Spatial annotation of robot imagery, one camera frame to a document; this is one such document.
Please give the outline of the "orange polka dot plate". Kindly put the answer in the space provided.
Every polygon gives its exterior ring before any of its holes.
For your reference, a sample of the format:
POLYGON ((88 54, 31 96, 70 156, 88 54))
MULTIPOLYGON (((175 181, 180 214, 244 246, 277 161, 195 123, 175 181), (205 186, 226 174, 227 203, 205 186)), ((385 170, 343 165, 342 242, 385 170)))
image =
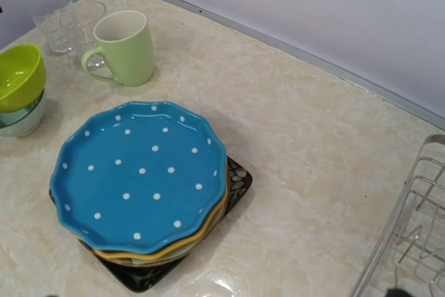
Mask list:
POLYGON ((105 252, 100 250, 94 250, 90 249, 90 252, 93 255, 97 255, 100 259, 105 259, 110 262, 113 262, 115 264, 121 264, 125 266, 132 266, 130 264, 130 259, 139 259, 139 260, 157 260, 160 259, 162 256, 168 254, 169 252, 172 252, 173 250, 178 249, 181 246, 185 246, 186 244, 198 240, 200 237, 203 236, 206 229, 208 228, 211 219, 215 216, 217 211, 221 209, 222 207, 226 208, 228 199, 229 199, 229 168, 226 166, 226 172, 225 172, 225 181, 226 181, 226 189, 225 194, 222 197, 222 200, 216 205, 215 209, 212 209, 211 213, 206 217, 205 221, 203 222, 202 226, 199 228, 199 230, 194 233, 191 236, 188 236, 184 239, 181 239, 179 241, 176 241, 174 243, 171 243, 170 245, 162 248, 160 251, 151 254, 151 255, 138 255, 128 252, 105 252))

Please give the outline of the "clear glass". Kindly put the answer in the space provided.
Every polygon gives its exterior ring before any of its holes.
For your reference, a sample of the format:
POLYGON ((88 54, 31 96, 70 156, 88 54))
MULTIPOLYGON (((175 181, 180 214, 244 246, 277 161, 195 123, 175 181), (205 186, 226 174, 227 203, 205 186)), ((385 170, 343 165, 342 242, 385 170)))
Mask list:
POLYGON ((74 48, 70 31, 60 22, 71 7, 72 0, 38 0, 29 9, 36 28, 43 34, 54 53, 65 54, 74 48))
POLYGON ((106 5, 96 0, 75 3, 62 14, 60 24, 67 29, 80 63, 83 55, 96 47, 93 30, 105 14, 106 5))

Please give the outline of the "yellow-green bowl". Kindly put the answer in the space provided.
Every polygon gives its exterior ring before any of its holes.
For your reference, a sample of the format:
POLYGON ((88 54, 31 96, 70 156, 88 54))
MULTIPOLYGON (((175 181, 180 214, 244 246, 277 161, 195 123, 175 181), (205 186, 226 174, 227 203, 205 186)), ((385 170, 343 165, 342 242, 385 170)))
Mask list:
POLYGON ((47 72, 35 45, 1 52, 1 112, 11 113, 34 102, 45 88, 47 72))

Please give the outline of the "pale green mug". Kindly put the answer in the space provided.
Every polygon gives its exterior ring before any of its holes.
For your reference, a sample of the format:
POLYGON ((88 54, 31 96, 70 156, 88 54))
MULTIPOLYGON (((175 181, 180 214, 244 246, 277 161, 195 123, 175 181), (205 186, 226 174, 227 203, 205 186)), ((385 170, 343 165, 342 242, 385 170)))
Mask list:
POLYGON ((136 10, 122 10, 100 19, 93 29, 96 48, 82 59, 83 70, 99 81, 137 87, 148 82, 155 70, 154 47, 146 16, 136 10), (93 56, 101 56, 110 71, 109 77, 88 68, 93 56))

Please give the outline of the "white patterned bowl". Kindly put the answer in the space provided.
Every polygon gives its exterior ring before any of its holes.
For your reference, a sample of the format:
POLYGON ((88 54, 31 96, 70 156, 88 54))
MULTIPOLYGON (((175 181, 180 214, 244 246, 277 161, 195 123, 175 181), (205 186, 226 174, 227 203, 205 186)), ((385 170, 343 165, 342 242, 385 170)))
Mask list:
POLYGON ((27 107, 10 113, 1 113, 1 136, 25 137, 40 125, 46 106, 43 90, 40 96, 27 107))

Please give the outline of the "light green floral plate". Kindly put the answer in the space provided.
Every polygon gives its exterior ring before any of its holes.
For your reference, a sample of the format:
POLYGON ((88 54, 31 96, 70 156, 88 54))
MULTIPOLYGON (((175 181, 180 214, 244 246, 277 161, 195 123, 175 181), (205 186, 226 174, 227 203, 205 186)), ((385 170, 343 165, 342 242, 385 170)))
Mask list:
POLYGON ((205 233, 198 240, 192 241, 192 242, 186 244, 185 246, 181 246, 178 249, 173 250, 172 252, 169 252, 168 254, 162 256, 160 259, 157 259, 157 260, 130 259, 130 261, 131 261, 130 264, 135 267, 148 268, 151 266, 167 264, 174 260, 180 259, 185 255, 188 255, 197 244, 199 244, 202 240, 204 240, 207 237, 207 235, 210 233, 210 231, 217 225, 217 223, 223 217, 224 212, 225 212, 224 207, 222 207, 221 209, 219 209, 217 211, 215 216, 211 219, 210 224, 209 224, 208 228, 206 229, 205 233))

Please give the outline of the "blue polka dot plate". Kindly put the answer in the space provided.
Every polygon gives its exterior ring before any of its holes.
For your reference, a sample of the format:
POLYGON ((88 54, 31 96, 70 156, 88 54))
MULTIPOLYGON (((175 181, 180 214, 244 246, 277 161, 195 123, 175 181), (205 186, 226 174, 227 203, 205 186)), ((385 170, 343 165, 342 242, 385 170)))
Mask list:
POLYGON ((208 121, 172 102, 128 102, 62 145, 50 180, 59 223, 87 246, 151 255, 196 233, 225 189, 208 121))

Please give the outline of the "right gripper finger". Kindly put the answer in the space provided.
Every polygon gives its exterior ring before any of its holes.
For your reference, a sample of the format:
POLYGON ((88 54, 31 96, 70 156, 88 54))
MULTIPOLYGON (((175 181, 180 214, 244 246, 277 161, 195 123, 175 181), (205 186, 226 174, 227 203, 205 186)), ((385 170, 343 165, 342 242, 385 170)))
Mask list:
POLYGON ((394 287, 387 290, 386 297, 413 297, 413 295, 404 289, 394 287))

